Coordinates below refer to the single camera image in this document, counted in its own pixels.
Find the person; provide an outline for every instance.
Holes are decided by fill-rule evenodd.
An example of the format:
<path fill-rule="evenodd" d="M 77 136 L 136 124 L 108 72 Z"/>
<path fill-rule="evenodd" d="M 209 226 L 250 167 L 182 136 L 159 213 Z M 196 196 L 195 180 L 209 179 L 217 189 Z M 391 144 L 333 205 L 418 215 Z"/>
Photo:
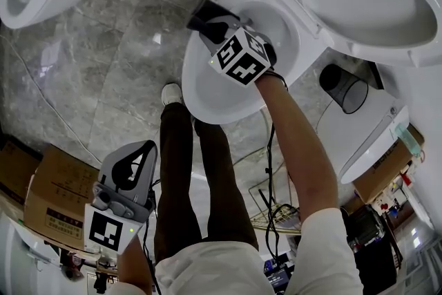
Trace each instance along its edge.
<path fill-rule="evenodd" d="M 285 294 L 362 294 L 338 209 L 336 176 L 324 148 L 277 77 L 263 75 L 256 86 L 269 109 L 300 206 L 302 238 Z M 195 121 L 211 197 L 208 236 L 202 238 L 189 198 L 191 115 L 177 84 L 164 87 L 162 101 L 162 194 L 154 247 L 155 273 L 163 295 L 274 294 L 236 185 L 226 135 L 220 126 Z M 113 294 L 152 294 L 153 282 L 138 238 L 119 256 L 118 272 L 120 283 Z"/>

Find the white sleeve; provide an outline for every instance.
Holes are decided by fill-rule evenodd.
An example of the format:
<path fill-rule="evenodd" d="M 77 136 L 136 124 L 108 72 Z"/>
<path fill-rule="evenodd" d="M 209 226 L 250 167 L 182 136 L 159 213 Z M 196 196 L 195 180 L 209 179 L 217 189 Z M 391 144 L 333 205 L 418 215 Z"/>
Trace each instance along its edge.
<path fill-rule="evenodd" d="M 108 295 L 146 295 L 146 293 L 132 284 L 117 283 L 111 287 Z"/>
<path fill-rule="evenodd" d="M 339 209 L 324 209 L 302 224 L 287 295 L 356 295 L 363 285 Z"/>

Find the cardboard box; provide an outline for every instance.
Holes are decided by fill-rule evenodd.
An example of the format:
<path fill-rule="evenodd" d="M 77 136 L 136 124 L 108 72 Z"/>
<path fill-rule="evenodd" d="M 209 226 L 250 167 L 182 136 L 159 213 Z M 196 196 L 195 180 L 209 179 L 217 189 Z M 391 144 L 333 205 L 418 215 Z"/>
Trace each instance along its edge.
<path fill-rule="evenodd" d="M 84 248 L 84 205 L 92 202 L 98 170 L 55 146 L 49 147 L 31 180 L 24 224 L 74 249 Z"/>
<path fill-rule="evenodd" d="M 408 130 L 422 146 L 423 136 L 412 126 Z M 412 154 L 399 139 L 382 157 L 368 169 L 353 185 L 365 204 L 373 200 L 399 175 L 400 171 L 412 159 Z"/>
<path fill-rule="evenodd" d="M 29 181 L 41 156 L 16 140 L 8 140 L 0 152 L 0 207 L 15 221 L 23 220 Z"/>

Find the marble floor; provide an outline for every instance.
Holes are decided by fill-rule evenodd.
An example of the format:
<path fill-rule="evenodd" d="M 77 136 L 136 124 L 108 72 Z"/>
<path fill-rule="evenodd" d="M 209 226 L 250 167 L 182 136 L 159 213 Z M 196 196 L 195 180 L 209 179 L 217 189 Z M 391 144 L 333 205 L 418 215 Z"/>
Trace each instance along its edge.
<path fill-rule="evenodd" d="M 180 81 L 189 12 L 198 0 L 83 0 L 43 23 L 21 30 L 1 27 L 29 67 L 38 87 L 75 135 L 99 160 L 123 144 L 158 142 L 163 85 Z M 43 151 L 54 144 L 99 166 L 42 99 L 14 51 L 0 40 L 0 120 L 6 133 Z M 290 88 L 313 126 L 330 103 L 318 76 L 334 62 L 354 72 L 367 72 L 362 61 L 326 51 Z M 264 151 L 241 160 L 267 144 L 266 112 L 224 127 L 231 144 L 241 192 L 250 214 L 257 212 L 248 190 L 265 180 Z M 274 166 L 282 163 L 275 144 Z M 207 217 L 208 193 L 198 140 L 194 141 L 191 194 L 198 218 Z M 287 195 L 284 168 L 277 193 Z M 340 201 L 353 194 L 340 185 Z"/>

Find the white shirt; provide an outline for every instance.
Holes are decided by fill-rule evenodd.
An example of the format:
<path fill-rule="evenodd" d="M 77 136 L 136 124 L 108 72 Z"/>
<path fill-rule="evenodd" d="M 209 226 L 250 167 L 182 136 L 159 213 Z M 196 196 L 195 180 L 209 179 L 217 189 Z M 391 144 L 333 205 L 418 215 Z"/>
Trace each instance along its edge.
<path fill-rule="evenodd" d="M 363 293 L 339 209 L 311 215 L 302 224 L 301 234 L 286 295 Z M 163 295 L 272 295 L 263 266 L 258 251 L 247 243 L 202 242 L 161 261 L 156 276 Z M 144 292 L 118 283 L 111 294 Z"/>

